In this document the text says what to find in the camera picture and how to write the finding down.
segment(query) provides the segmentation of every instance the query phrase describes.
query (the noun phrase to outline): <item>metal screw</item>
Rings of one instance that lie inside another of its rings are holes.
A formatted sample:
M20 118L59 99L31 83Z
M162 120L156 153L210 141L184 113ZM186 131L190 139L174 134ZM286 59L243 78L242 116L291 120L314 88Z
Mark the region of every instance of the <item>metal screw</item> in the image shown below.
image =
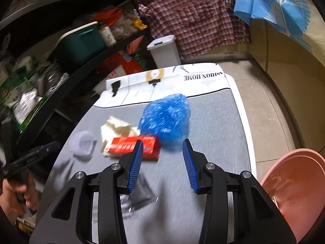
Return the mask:
M81 179L82 177L84 177L84 173L82 171L79 171L79 172L76 173L75 177L77 179Z
M243 172L243 176L244 176L244 178L250 178L251 177L251 173L248 172L248 171L244 171Z
M121 165L118 163L114 163L114 164L112 164L111 168L112 168L112 170L118 170L119 168L121 168Z
M207 163L205 165L205 167L208 169L208 170L213 170L216 166L213 164L213 163Z

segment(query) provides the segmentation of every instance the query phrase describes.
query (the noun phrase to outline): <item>ironing board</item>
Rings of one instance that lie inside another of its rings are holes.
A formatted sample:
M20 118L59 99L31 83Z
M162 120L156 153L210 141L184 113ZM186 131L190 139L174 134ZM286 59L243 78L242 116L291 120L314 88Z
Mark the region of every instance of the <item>ironing board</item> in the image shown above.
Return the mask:
M191 110L188 137L193 149L225 171L239 174L249 170L256 177L254 148L243 102L235 81L219 65L188 64L127 75L107 80L106 89L71 134L91 131L97 139L93 156L74 156L66 142L45 185L37 222L76 172L98 173L118 161L100 153L100 126L109 116L137 126L148 102L174 93L188 97ZM162 149L159 160L143 162L140 172L158 200L124 219L128 243L197 244L205 196L197 196L191 189L182 152ZM92 241L98 243L95 198ZM229 241L233 239L231 205L229 197Z

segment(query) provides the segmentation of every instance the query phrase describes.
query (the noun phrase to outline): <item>bottle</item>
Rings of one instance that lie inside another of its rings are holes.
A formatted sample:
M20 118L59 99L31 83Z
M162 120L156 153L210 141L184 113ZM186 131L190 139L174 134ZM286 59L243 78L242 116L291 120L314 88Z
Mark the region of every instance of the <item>bottle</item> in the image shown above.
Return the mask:
M100 23L100 35L102 36L107 47L116 43L116 40L112 34L112 31L106 25L106 23Z

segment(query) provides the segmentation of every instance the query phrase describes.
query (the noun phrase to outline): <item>gray fabric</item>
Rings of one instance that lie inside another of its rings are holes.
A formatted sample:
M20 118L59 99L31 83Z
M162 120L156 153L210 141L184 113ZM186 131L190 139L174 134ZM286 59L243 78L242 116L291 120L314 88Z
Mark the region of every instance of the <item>gray fabric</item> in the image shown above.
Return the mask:
M189 139L195 151L205 154L225 171L240 173L251 170L246 137L231 90L189 98L191 117ZM114 159L100 154L100 126L109 116L138 125L146 104L102 109L92 107L74 132L91 131L98 142L91 159L72 155L65 145L46 183L39 221L57 193L77 172L101 172ZM159 200L124 220L129 244L197 244L205 209L205 196L197 196L190 187L181 151L162 150L158 162L141 166Z

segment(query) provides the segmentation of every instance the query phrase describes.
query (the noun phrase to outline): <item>plaid shirt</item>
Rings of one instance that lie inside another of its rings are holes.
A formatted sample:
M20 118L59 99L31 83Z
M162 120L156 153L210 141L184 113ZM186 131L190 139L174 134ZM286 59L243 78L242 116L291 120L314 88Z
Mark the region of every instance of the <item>plaid shirt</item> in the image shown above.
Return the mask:
M153 38L175 35L181 58L249 41L247 25L234 15L235 0L137 0Z

